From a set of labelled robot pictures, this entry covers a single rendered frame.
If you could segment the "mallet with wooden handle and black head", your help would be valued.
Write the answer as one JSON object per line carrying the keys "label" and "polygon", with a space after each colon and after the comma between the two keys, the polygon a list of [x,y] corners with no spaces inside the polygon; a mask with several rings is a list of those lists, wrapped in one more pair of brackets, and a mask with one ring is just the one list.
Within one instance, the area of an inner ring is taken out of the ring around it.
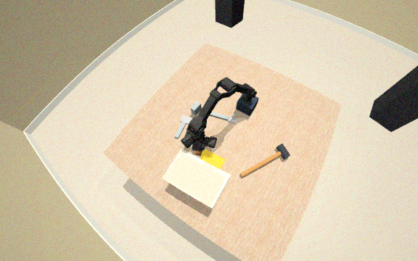
{"label": "mallet with wooden handle and black head", "polygon": [[258,168],[268,164],[270,161],[275,160],[277,157],[281,156],[283,158],[283,160],[287,159],[290,156],[290,153],[287,151],[287,149],[284,147],[283,144],[278,145],[277,147],[277,153],[270,156],[269,158],[265,159],[262,162],[259,162],[257,165],[254,165],[253,167],[241,172],[241,176],[244,177],[248,174],[250,174],[251,172],[257,170]]}

